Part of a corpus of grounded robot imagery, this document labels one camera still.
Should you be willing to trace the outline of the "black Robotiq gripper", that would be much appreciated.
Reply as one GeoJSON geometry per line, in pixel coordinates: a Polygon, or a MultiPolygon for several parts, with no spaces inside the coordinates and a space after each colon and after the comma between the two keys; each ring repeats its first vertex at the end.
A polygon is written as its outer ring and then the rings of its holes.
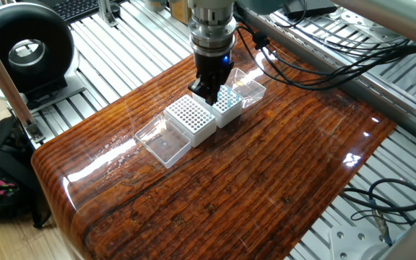
{"type": "Polygon", "coordinates": [[[213,105],[218,101],[220,87],[227,81],[228,75],[233,68],[234,62],[231,59],[231,52],[220,56],[205,56],[199,53],[194,54],[194,64],[196,66],[196,79],[189,84],[188,89],[194,94],[205,100],[205,103],[213,105]],[[202,76],[214,73],[212,78],[212,90],[208,84],[202,81],[202,76]]]}

